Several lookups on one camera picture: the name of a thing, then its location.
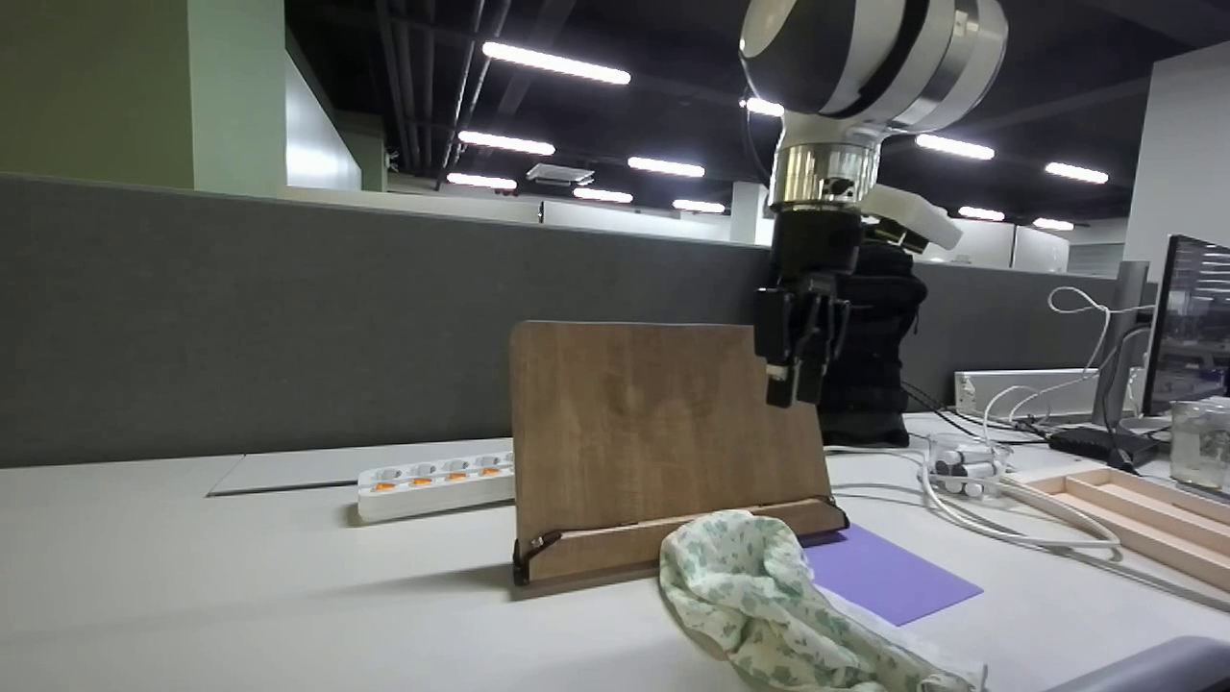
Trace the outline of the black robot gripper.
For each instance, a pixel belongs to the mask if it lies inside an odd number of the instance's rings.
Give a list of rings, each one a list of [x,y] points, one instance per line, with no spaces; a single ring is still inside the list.
[[[850,304],[840,280],[853,271],[860,224],[853,212],[803,208],[772,224],[769,280],[754,298],[754,351],[764,359],[769,404],[823,404],[827,366],[841,347]]]

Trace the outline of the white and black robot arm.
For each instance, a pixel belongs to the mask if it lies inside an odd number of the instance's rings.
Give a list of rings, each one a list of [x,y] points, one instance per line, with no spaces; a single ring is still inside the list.
[[[772,267],[754,315],[769,404],[818,398],[850,333],[840,283],[859,267],[864,216],[905,202],[936,219],[880,185],[885,143],[967,117],[996,84],[1009,37],[1001,0],[748,0],[748,84],[783,107],[769,165]]]

